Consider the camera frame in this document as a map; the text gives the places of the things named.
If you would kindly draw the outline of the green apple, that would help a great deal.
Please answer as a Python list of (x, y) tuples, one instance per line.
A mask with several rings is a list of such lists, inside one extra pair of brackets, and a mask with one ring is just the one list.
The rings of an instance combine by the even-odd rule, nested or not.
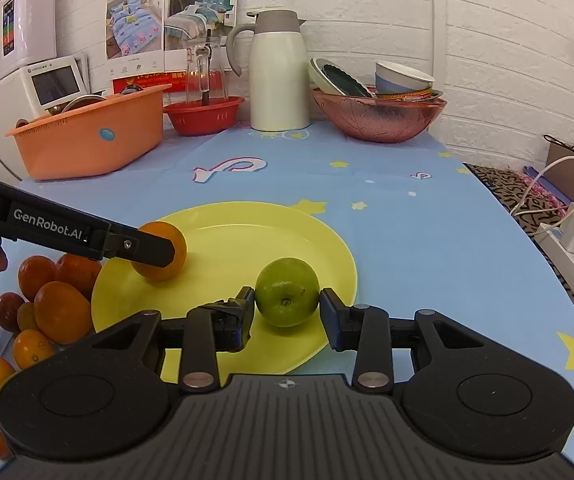
[(278, 328), (299, 326), (319, 305), (319, 279), (301, 259), (274, 260), (255, 282), (255, 303), (266, 322)]

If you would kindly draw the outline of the dark red tomato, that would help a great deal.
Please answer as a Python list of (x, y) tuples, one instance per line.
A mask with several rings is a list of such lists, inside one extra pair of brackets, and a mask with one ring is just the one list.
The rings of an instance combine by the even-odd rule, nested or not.
[(18, 332), (18, 310), (24, 303), (25, 299), (16, 292), (4, 292), (0, 296), (0, 326), (3, 330), (10, 333)]

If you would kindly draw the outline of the large orange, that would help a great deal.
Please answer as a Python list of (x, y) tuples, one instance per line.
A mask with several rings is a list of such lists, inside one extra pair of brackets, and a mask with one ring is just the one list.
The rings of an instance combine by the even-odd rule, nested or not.
[(92, 330), (89, 300), (68, 283), (46, 283), (37, 292), (33, 304), (39, 330), (55, 344), (74, 344)]

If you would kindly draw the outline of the small orange kumquat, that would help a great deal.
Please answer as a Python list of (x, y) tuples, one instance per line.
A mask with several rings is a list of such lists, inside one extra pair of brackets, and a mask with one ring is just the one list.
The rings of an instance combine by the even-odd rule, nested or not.
[(38, 329), (32, 302), (25, 302), (19, 307), (17, 311), (17, 325), (20, 332)]

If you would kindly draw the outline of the blue patterned tablecloth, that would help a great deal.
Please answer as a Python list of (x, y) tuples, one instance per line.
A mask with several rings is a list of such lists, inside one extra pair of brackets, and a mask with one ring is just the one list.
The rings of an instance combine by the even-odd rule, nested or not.
[[(131, 226), (253, 200), (334, 229), (357, 264), (357, 301), (407, 318), (437, 310), (560, 373), (574, 388), (574, 307), (516, 220), (429, 134), (372, 144), (326, 124), (171, 138), (104, 177), (25, 190)], [(574, 429), (564, 449), (574, 461)]]

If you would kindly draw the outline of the orange plastic basket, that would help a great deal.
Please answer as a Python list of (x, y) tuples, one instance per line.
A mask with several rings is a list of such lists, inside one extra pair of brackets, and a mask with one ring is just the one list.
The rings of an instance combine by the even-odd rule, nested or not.
[(43, 116), (6, 135), (34, 180), (109, 174), (163, 140), (165, 84), (115, 94), (76, 110)]

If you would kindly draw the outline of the white countertop appliance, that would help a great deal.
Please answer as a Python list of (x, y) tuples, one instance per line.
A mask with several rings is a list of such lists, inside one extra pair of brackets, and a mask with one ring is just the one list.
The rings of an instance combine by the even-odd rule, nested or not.
[(59, 113), (90, 90), (84, 53), (27, 65), (0, 80), (0, 180), (28, 177), (16, 142), (7, 133), (19, 124)]

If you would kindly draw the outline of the metal dish in basket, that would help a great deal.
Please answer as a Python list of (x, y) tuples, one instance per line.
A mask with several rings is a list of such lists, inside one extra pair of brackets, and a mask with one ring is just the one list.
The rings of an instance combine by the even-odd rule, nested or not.
[(86, 94), (85, 96), (78, 96), (78, 98), (73, 99), (67, 103), (63, 109), (63, 113), (70, 112), (71, 110), (78, 110), (79, 108), (86, 107), (92, 104), (105, 101), (104, 96), (99, 94)]

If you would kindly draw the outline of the red plastic colander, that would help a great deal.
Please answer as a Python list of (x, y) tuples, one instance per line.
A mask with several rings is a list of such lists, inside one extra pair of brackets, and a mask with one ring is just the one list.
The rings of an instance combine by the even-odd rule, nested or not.
[(179, 136), (209, 136), (231, 128), (244, 102), (240, 96), (214, 99), (208, 105), (200, 101), (179, 102), (165, 106), (163, 112)]

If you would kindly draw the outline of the small orange middle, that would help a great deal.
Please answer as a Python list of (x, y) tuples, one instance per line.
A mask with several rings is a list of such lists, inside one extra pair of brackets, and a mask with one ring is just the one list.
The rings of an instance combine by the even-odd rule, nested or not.
[(38, 330), (23, 330), (13, 344), (13, 358), (21, 370), (49, 359), (56, 353), (52, 342)]

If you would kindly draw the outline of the patterned brown cloth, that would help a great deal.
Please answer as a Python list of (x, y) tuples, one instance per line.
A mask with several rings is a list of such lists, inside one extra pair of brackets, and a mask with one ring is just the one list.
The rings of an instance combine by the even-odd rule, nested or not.
[[(466, 164), (465, 167), (483, 183), (507, 211), (511, 211), (518, 204), (521, 196), (532, 182), (532, 179), (525, 174), (518, 174), (518, 172), (510, 169), (497, 169), (473, 164)], [(518, 217), (517, 222), (526, 234), (533, 234), (541, 223), (555, 223), (568, 209), (568, 206), (560, 202), (554, 194), (543, 188), (542, 183), (543, 178), (534, 184), (526, 196), (526, 200), (518, 209), (519, 212), (535, 210), (535, 214), (522, 214)], [(570, 285), (559, 272), (556, 264), (547, 256), (544, 258), (552, 267), (574, 305), (574, 292), (572, 292)]]

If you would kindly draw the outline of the white water purifier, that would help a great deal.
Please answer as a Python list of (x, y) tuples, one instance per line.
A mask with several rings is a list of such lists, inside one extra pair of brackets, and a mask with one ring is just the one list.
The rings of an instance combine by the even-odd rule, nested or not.
[(55, 56), (55, 0), (0, 0), (0, 80)]

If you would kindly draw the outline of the copper pink bowl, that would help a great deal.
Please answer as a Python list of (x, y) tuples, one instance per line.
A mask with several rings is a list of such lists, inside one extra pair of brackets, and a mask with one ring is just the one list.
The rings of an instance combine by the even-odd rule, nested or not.
[(423, 133), (446, 107), (445, 100), (404, 102), (335, 96), (319, 89), (313, 99), (341, 132), (374, 143), (402, 143)]

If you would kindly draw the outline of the white green bowl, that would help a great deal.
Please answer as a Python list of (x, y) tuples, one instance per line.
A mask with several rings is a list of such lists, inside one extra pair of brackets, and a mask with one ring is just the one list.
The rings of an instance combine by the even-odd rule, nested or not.
[(373, 96), (364, 84), (325, 58), (310, 58), (308, 71), (313, 84), (324, 93), (357, 98)]

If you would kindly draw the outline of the white blue bowl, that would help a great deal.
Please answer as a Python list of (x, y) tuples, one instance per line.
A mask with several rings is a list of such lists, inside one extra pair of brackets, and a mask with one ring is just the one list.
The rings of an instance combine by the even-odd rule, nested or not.
[(375, 81), (377, 92), (383, 94), (427, 90), (431, 89), (434, 84), (434, 78), (431, 75), (390, 61), (376, 62)]

